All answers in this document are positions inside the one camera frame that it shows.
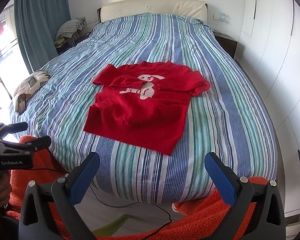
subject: screw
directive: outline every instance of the screw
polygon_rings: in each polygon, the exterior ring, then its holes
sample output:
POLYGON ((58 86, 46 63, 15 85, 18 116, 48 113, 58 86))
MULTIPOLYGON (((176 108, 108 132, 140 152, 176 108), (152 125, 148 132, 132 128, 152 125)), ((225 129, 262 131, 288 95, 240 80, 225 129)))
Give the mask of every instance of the screw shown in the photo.
POLYGON ((30 187, 33 187, 33 186, 35 185, 35 181, 34 181, 34 180, 29 181, 28 185, 29 185, 30 187))
POLYGON ((274 180, 271 180, 269 183, 270 183, 270 185, 271 185, 272 187, 277 186, 277 183, 276 183, 274 180))
POLYGON ((248 182, 248 179, 247 179, 246 177, 242 176, 242 177, 240 177, 240 181, 241 181, 242 183, 247 183, 247 182, 248 182))
POLYGON ((58 183, 64 183, 66 181, 66 177, 59 177, 58 179, 57 179, 57 182, 58 183))

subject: sweater sleeve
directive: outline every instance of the sweater sleeve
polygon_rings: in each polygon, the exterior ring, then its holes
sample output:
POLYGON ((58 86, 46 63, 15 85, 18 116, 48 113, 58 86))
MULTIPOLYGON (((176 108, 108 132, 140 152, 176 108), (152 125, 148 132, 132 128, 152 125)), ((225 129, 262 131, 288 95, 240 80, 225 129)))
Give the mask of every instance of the sweater sleeve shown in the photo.
POLYGON ((121 70, 115 66, 108 64, 92 82, 95 85, 104 85, 106 87, 120 87, 120 88, 135 88, 140 89, 143 83, 136 77, 128 74, 123 74, 121 70))
POLYGON ((192 96, 200 95, 210 88, 210 83, 199 71, 191 71, 182 76, 172 76, 155 81, 159 90, 189 92, 192 96))

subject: cream leather headboard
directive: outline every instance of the cream leather headboard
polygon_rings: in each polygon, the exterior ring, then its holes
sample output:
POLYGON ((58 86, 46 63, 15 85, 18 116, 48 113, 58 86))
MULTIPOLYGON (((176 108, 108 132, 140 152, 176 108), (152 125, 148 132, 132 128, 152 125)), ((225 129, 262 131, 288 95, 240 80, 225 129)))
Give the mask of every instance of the cream leather headboard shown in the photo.
POLYGON ((167 13, 207 23, 207 4, 198 0, 125 0, 101 8, 101 22, 140 13, 167 13))

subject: blue striped duvet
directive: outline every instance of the blue striped duvet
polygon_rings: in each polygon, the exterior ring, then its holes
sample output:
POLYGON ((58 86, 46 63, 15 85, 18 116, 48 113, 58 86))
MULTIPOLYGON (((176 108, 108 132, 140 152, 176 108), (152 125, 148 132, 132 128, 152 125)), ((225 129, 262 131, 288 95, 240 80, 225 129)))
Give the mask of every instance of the blue striped duvet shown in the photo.
POLYGON ((200 198, 214 188, 203 163, 210 151, 238 176, 276 176, 269 117, 245 75, 200 20, 145 13, 106 21, 43 69, 52 78, 27 110, 19 116, 10 106, 12 122, 29 123, 18 136, 49 135, 51 152, 67 170, 96 151, 101 167, 93 183, 101 190, 144 203, 200 198), (101 90, 91 83, 94 77, 108 63, 143 60, 187 65, 211 84, 191 99, 183 136, 170 157, 82 131, 101 90))

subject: person's hand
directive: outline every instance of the person's hand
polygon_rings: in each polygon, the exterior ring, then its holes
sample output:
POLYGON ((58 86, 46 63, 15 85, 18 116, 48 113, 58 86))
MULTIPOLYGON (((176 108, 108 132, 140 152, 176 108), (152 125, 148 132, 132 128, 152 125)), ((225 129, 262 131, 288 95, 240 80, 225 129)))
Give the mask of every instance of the person's hand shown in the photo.
POLYGON ((0 207, 5 207, 10 200, 12 187, 10 185, 11 171, 4 171, 0 179, 0 207))

